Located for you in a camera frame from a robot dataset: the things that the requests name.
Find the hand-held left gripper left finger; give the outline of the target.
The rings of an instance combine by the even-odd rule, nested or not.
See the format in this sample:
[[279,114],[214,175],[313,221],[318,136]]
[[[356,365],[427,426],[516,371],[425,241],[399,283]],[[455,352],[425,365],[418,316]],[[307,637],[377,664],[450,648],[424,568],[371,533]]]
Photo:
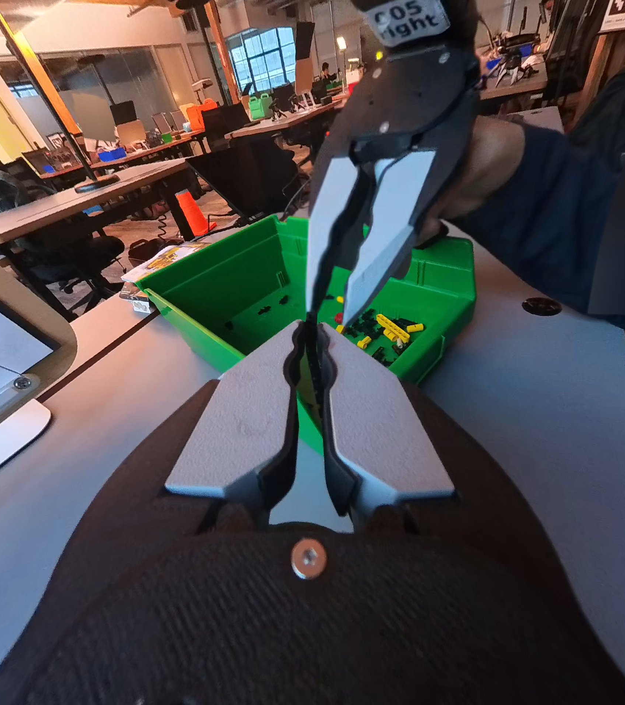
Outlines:
[[303,321],[290,323],[219,377],[165,482],[169,492],[269,513],[290,491],[304,333]]

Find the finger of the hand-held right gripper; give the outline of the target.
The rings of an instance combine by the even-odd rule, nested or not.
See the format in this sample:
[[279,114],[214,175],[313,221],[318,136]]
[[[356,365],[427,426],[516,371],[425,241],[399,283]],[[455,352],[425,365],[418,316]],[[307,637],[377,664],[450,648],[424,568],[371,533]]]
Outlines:
[[335,267],[351,271],[363,241],[370,208],[370,175],[349,156],[326,169],[308,224],[306,311],[317,319]]
[[364,311],[409,254],[413,212],[436,154],[435,149],[415,150],[375,163],[371,225],[346,284],[344,325]]

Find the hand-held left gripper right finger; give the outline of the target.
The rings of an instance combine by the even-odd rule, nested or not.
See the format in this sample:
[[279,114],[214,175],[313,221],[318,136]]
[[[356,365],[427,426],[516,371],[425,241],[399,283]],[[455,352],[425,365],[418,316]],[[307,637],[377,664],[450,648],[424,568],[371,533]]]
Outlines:
[[456,488],[400,379],[327,323],[317,326],[324,473],[335,511],[444,500]]

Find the black lego tread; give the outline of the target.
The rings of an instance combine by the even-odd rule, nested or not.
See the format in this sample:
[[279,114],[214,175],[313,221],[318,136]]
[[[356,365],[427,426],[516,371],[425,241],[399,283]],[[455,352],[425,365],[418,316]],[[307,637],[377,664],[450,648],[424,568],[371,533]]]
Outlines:
[[322,427],[324,415],[324,385],[319,361],[317,315],[308,314],[302,332],[304,347],[300,361],[299,396],[308,409],[311,420]]

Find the pile of lego pieces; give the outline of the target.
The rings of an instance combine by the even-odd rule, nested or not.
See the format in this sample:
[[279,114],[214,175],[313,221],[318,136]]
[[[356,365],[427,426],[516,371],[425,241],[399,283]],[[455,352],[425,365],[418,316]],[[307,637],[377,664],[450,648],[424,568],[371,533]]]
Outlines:
[[[318,315],[336,332],[384,366],[400,357],[424,330],[413,320],[392,319],[377,309],[367,308],[348,325],[343,325],[343,297],[326,295]],[[223,323],[219,336],[230,346],[247,355],[296,320],[304,320],[305,303],[290,293],[274,293],[260,303],[232,314]]]

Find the green plastic bin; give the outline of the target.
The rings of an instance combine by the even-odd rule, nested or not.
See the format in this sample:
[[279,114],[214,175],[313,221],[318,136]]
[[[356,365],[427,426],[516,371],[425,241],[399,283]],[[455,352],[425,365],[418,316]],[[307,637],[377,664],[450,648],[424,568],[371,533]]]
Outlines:
[[[230,315],[274,293],[290,293],[305,303],[307,245],[306,218],[282,222],[268,216],[137,286],[196,354],[226,372],[248,355],[219,336]],[[445,236],[415,249],[405,277],[388,279],[367,306],[392,319],[424,324],[410,347],[385,367],[405,382],[423,383],[473,318],[476,298],[469,240]]]

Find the person's right forearm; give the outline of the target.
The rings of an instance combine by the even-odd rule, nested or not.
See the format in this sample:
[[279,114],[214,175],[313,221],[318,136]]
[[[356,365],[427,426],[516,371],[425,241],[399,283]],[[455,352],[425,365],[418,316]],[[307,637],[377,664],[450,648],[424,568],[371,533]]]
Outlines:
[[451,223],[526,284],[586,315],[618,174],[555,130],[524,129],[525,151],[510,180]]

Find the lego instruction booklet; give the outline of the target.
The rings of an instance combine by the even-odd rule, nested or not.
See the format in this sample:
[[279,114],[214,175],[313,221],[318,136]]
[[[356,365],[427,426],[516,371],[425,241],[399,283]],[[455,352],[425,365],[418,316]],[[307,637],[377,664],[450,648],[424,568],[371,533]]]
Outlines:
[[121,277],[124,282],[120,291],[120,298],[127,301],[134,313],[150,314],[154,311],[148,296],[137,286],[137,282],[151,274],[166,269],[171,264],[201,251],[208,247],[210,242],[183,242],[179,245],[169,245],[159,251],[144,263],[137,265]]

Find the large black panel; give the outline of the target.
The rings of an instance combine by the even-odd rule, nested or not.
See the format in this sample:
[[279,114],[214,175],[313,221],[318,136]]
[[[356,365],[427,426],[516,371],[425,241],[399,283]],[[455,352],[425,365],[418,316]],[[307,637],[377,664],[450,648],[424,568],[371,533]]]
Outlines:
[[282,213],[304,181],[293,152],[269,137],[233,140],[186,163],[248,221]]

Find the orange traffic cone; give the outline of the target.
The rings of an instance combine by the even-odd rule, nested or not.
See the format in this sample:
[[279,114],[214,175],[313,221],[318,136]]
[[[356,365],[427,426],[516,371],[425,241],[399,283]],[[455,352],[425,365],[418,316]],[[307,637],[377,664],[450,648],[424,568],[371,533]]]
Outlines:
[[194,199],[189,190],[185,189],[176,192],[176,199],[194,238],[206,236],[217,228],[218,224],[216,221],[212,221],[203,215],[196,199]]

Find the orange crate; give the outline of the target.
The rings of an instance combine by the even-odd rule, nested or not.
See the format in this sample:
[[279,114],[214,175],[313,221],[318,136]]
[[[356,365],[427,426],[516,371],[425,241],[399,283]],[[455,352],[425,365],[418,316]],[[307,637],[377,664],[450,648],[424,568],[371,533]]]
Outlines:
[[180,110],[190,125],[190,132],[198,134],[205,131],[202,115],[206,111],[215,110],[219,107],[217,101],[206,98],[202,104],[184,104]]

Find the wooden document stand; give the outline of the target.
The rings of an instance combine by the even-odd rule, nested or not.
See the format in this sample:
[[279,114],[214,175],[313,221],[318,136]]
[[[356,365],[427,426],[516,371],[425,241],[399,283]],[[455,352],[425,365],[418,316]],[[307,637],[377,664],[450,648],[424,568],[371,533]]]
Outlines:
[[48,355],[25,369],[11,366],[13,377],[0,390],[0,424],[35,400],[66,373],[77,353],[77,339],[70,324],[48,303],[0,267],[0,313],[47,344]]

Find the white stand base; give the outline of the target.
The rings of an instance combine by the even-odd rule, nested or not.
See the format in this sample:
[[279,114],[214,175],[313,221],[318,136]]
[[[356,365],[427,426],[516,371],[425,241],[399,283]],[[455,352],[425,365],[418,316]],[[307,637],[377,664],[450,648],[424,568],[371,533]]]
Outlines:
[[51,420],[51,411],[35,400],[3,420],[0,423],[0,467],[42,435]]

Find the black swivel office chair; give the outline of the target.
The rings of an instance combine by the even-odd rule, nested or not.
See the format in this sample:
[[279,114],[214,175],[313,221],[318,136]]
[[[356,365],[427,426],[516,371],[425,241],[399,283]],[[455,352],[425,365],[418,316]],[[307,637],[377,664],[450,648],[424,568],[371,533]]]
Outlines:
[[[54,194],[55,190],[40,180],[21,180],[0,169],[0,214]],[[71,293],[76,284],[86,283],[91,296],[85,311],[122,291],[123,283],[110,283],[103,276],[104,269],[125,250],[117,238],[92,232],[76,234],[71,224],[55,223],[16,238],[10,246],[24,272],[31,272],[45,286],[57,284]]]

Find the grey background desk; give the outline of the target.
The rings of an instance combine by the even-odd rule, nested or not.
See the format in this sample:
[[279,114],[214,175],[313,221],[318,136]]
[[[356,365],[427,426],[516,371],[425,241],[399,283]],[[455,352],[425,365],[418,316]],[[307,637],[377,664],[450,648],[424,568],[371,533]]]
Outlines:
[[57,224],[85,209],[105,205],[113,199],[141,195],[142,188],[151,187],[156,201],[185,189],[195,172],[188,159],[174,159],[133,166],[115,174],[117,181],[87,192],[70,188],[29,205],[0,214],[0,245],[33,234],[40,228]]

